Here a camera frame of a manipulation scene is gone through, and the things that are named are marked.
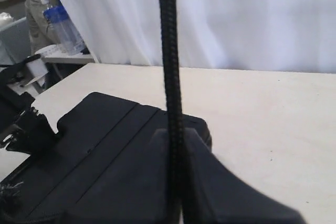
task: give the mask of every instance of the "black cable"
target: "black cable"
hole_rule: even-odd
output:
[[[162,60],[170,138],[171,183],[178,190],[179,163],[184,138],[177,46],[176,0],[159,0],[161,14]]]

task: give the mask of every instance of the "white fabric backdrop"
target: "white fabric backdrop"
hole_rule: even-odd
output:
[[[61,0],[100,62],[160,65],[158,0]],[[336,72],[336,0],[178,0],[181,65]]]

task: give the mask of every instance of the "gray jacket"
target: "gray jacket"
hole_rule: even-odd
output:
[[[49,1],[54,6],[58,4],[58,0]],[[53,29],[43,16],[45,8],[41,0],[26,0],[26,16],[33,54],[41,48],[59,43]]]

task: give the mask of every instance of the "bottle cap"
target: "bottle cap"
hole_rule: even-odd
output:
[[[47,5],[47,4],[49,4],[49,0],[41,0],[41,3],[42,3],[43,5]]]

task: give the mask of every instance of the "curtain fold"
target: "curtain fold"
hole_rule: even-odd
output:
[[[61,0],[102,63],[161,65],[159,0]],[[336,0],[177,0],[183,67],[336,72]]]

